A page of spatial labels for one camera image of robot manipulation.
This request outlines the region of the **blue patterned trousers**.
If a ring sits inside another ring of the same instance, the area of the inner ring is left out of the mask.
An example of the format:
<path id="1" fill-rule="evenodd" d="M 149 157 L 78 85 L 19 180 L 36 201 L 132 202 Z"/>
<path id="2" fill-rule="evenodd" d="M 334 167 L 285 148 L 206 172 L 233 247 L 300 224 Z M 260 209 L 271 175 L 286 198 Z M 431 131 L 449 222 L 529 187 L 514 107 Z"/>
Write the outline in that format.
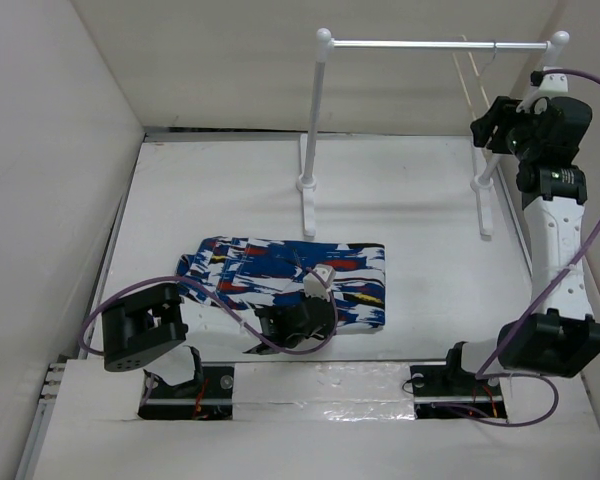
<path id="1" fill-rule="evenodd" d="M 362 332 L 386 324 L 385 246 L 216 236 L 183 254 L 178 276 L 191 278 L 234 310 L 289 307 L 303 297 L 309 268 L 333 268 L 338 329 Z"/>

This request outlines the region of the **cream plastic clothes hanger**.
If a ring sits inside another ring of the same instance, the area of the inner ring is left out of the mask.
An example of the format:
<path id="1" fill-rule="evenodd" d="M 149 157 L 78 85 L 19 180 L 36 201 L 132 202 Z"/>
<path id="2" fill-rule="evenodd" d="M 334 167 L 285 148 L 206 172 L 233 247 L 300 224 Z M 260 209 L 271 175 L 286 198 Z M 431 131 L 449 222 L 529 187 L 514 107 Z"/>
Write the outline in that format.
<path id="1" fill-rule="evenodd" d="M 482 43 L 489 44 L 489 47 L 481 50 L 455 50 L 451 53 L 471 120 L 476 120 L 491 106 L 484 74 L 495 61 L 497 48 L 495 40 L 482 40 Z"/>

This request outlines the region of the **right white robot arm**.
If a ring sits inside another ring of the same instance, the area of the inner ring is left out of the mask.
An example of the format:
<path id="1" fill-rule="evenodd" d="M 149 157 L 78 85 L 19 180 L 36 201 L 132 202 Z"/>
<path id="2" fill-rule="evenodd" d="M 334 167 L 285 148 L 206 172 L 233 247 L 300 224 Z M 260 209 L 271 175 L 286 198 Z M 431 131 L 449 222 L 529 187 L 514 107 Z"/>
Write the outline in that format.
<path id="1" fill-rule="evenodd" d="M 451 392 L 466 393 L 478 379 L 507 371 L 572 378 L 600 353 L 600 323 L 582 266 L 586 176 L 573 163 L 592 118 L 588 104 L 567 96 L 540 98 L 528 109 L 499 96 L 472 122 L 475 146 L 518 161 L 532 303 L 522 321 L 504 325 L 496 338 L 449 350 L 442 381 Z"/>

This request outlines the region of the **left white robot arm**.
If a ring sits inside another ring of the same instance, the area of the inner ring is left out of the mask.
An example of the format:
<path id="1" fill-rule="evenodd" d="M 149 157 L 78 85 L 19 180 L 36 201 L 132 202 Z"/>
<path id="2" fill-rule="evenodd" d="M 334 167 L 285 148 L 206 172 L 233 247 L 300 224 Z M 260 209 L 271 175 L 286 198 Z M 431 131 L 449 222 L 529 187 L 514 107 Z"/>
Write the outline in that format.
<path id="1" fill-rule="evenodd" d="M 300 303 L 290 307 L 258 309 L 262 330 L 257 331 L 198 282 L 177 276 L 157 277 L 116 293 L 89 318 L 93 321 L 96 316 L 101 317 L 100 355 L 105 370 L 118 373 L 144 369 L 185 343 L 188 326 L 182 320 L 178 281 L 207 295 L 260 340 L 248 351 L 250 354 L 308 355 L 325 347 L 336 331 L 335 298 L 327 289 L 320 296 L 304 296 Z"/>

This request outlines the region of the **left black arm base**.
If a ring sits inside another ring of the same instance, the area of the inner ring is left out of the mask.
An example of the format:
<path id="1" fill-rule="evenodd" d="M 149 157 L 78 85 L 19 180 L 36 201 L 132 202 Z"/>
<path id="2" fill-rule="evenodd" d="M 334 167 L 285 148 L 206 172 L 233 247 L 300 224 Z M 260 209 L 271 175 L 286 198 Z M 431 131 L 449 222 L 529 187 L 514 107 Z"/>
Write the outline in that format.
<path id="1" fill-rule="evenodd" d="M 138 407 L 143 420 L 228 421 L 233 419 L 233 363 L 206 363 L 194 354 L 193 379 L 169 386 L 156 374 L 145 373 Z"/>

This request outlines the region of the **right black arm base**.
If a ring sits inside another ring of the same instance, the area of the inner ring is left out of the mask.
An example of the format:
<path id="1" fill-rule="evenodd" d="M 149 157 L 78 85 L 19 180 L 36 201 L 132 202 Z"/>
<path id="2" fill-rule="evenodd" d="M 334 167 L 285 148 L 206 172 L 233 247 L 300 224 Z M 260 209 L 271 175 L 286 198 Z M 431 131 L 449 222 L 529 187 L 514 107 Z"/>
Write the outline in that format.
<path id="1" fill-rule="evenodd" d="M 425 362 L 409 366 L 402 391 L 414 402 L 417 420 L 450 420 L 468 416 L 478 420 L 507 420 L 501 387 L 461 367 L 463 342 L 448 350 L 443 363 Z"/>

